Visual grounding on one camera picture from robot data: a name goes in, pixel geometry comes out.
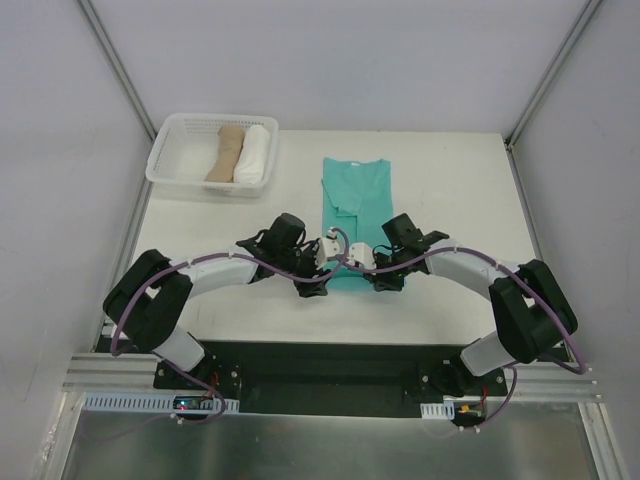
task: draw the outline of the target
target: wall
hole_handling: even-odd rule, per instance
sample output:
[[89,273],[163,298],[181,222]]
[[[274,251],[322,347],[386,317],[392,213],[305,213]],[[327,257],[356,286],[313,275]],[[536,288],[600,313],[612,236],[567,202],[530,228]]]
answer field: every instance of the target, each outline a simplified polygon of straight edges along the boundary
[[545,258],[640,478],[640,3],[605,2],[516,145]]
[[76,4],[0,4],[0,478],[30,476],[150,148]]
[[156,126],[513,128],[585,0],[95,0]]

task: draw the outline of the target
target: white plastic basket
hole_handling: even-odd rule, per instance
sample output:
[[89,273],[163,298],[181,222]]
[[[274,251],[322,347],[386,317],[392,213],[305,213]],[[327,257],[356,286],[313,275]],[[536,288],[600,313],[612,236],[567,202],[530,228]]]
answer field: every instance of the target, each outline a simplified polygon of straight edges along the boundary
[[[218,156],[218,130],[239,125],[245,130],[262,125],[271,134],[269,156],[262,180],[256,184],[205,182]],[[278,122],[270,117],[176,113],[164,121],[147,160],[149,181],[169,188],[171,197],[206,199],[217,195],[258,197],[269,181],[276,161]]]

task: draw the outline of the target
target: teal fabric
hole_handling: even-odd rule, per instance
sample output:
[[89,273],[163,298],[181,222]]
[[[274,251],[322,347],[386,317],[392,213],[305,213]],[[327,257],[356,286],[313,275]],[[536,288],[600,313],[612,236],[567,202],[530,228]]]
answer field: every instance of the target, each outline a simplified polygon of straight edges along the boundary
[[[393,217],[391,163],[325,158],[322,187],[324,231],[340,227],[352,243],[364,242],[371,247],[389,243],[382,224]],[[371,285],[361,274],[343,269],[331,279],[329,288],[354,291],[371,289]]]

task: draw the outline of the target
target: tabletop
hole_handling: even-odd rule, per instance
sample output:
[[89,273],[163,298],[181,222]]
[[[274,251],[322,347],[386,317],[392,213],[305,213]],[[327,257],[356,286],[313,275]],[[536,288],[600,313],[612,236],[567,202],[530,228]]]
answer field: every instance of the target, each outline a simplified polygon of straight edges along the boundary
[[[280,131],[270,184],[257,199],[167,198],[155,186],[134,258],[225,249],[268,228],[283,212],[307,239],[322,232],[322,162],[391,162],[394,214],[423,233],[440,230],[503,260],[526,262],[533,246],[502,138],[497,134]],[[303,299],[274,277],[190,300],[179,323],[202,340],[466,344],[495,329],[490,304],[447,279],[413,274],[400,293],[332,291]]]

